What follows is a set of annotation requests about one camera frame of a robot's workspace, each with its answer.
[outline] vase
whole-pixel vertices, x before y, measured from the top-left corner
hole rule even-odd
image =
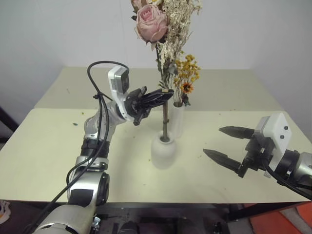
[[[152,163],[159,169],[167,169],[175,160],[176,142],[170,132],[168,132],[168,137],[170,139],[168,142],[161,141],[161,136],[162,131],[160,131],[152,141]]]
[[[185,105],[176,107],[172,105],[169,114],[169,131],[173,134],[174,139],[180,138],[183,133],[183,117]]]

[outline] white wall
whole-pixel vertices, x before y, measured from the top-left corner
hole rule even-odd
[[[252,68],[311,137],[312,1],[203,2],[185,51],[204,69]],[[0,1],[0,105],[22,121],[62,66],[155,67],[131,15],[130,0]]]

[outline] flower bouquet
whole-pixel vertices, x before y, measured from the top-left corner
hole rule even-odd
[[[192,55],[182,61],[182,47],[190,36],[191,15],[199,13],[201,0],[131,0],[131,3],[136,13],[132,19],[136,21],[137,36],[156,50],[160,87],[174,89],[174,106],[190,105],[188,94],[199,78],[200,68]],[[168,122],[166,102],[163,105],[162,142],[170,141]]]

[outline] orange flower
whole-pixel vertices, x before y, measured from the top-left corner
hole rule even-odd
[[[183,90],[183,92],[184,92],[185,94],[190,94],[190,93],[193,91],[194,87],[193,87],[192,83],[185,82],[185,83],[181,86],[181,89]]]

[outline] white vase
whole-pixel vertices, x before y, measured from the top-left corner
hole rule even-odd
[[[168,137],[170,139],[168,142],[161,141],[161,136],[162,131],[160,131],[152,141],[152,163],[159,169],[166,169],[169,168],[175,160],[176,142],[170,132],[168,132]]]
[[[172,105],[169,114],[169,131],[173,134],[175,139],[180,138],[183,133],[183,117],[185,105],[175,107]]]

